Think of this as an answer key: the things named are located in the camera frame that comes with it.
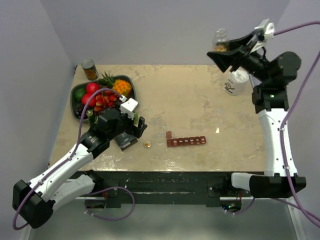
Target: red tomato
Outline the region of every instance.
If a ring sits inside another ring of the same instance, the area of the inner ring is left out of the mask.
[[[100,87],[98,84],[96,84],[94,82],[90,82],[86,85],[85,91],[87,94],[94,94],[99,89],[100,89]]]
[[[96,99],[97,101],[102,100],[102,95],[96,96],[95,99]]]
[[[103,102],[104,104],[108,104],[109,103],[109,98],[107,96],[103,97]]]
[[[111,101],[111,102],[115,102],[117,100],[117,96],[116,95],[110,95],[109,96],[109,101]]]
[[[101,107],[101,106],[104,105],[104,101],[103,101],[102,99],[101,99],[101,100],[97,100],[97,101],[95,102],[95,105],[98,106],[98,107]]]
[[[112,108],[115,106],[115,103],[113,101],[110,101],[107,105],[109,108]]]
[[[88,100],[91,97],[91,95],[92,94],[89,94],[89,93],[86,93],[85,95],[83,95],[83,97],[81,99],[81,103],[83,105],[85,105],[88,102]],[[91,101],[89,102],[88,106],[89,107],[94,107],[95,105],[96,105],[96,98],[94,97],[94,98],[91,99]]]
[[[100,106],[95,106],[93,110],[95,112],[100,112],[101,111],[101,107]]]
[[[106,90],[106,91],[104,91],[104,93],[106,94],[106,95],[111,95],[111,94],[113,94],[113,92],[112,91],[109,91],[109,90]]]

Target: marble tabletop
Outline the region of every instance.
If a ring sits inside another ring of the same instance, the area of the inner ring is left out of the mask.
[[[228,73],[215,65],[97,65],[99,73],[127,75],[133,81],[138,113],[147,129],[136,144],[121,151],[110,147],[80,170],[86,171],[263,171],[264,138],[251,102],[251,85],[238,96],[223,91]],[[88,82],[78,65],[72,87]],[[54,146],[50,166],[76,143],[79,121],[70,100]],[[84,133],[88,125],[82,127]],[[167,147],[174,138],[205,136],[206,144]],[[144,147],[144,141],[151,147]]]

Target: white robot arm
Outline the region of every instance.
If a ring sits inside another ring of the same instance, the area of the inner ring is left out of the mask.
[[[306,186],[306,178],[298,176],[291,154],[288,125],[281,128],[288,109],[287,85],[296,79],[301,66],[300,58],[294,52],[284,52],[272,61],[266,58],[264,46],[274,37],[275,26],[269,19],[263,20],[253,32],[230,40],[226,52],[208,52],[207,55],[222,72],[231,66],[231,72],[239,67],[261,81],[253,88],[252,103],[262,126],[266,151],[264,175],[245,172],[231,174],[231,185],[244,189],[255,198],[288,198],[292,195],[286,170],[296,192]],[[263,48],[263,55],[257,50]],[[284,145],[288,165],[285,166],[280,142],[280,131],[284,133]]]
[[[69,178],[105,151],[114,137],[123,132],[136,138],[142,136],[147,128],[145,119],[140,117],[138,126],[134,125],[134,110],[138,102],[132,98],[128,101],[124,97],[120,99],[124,103],[101,114],[97,124],[91,126],[81,136],[79,143],[57,163],[28,183],[20,180],[14,185],[13,208],[32,228],[42,226],[58,208],[79,196],[91,193],[103,182],[93,171],[88,171],[77,179]]]

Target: glass jar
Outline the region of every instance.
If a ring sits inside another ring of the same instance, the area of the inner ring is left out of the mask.
[[[213,38],[213,51],[215,52],[226,52],[229,49],[229,39],[227,37],[228,32],[224,28],[220,28],[214,33]]]

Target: tin can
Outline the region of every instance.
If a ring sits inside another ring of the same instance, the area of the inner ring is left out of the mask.
[[[87,79],[96,80],[99,77],[99,73],[96,69],[96,66],[93,60],[91,59],[84,60],[81,63],[81,67],[83,68],[83,71]]]
[[[87,110],[85,114],[88,116],[90,127],[94,126],[98,121],[98,117],[94,115],[94,111]]]

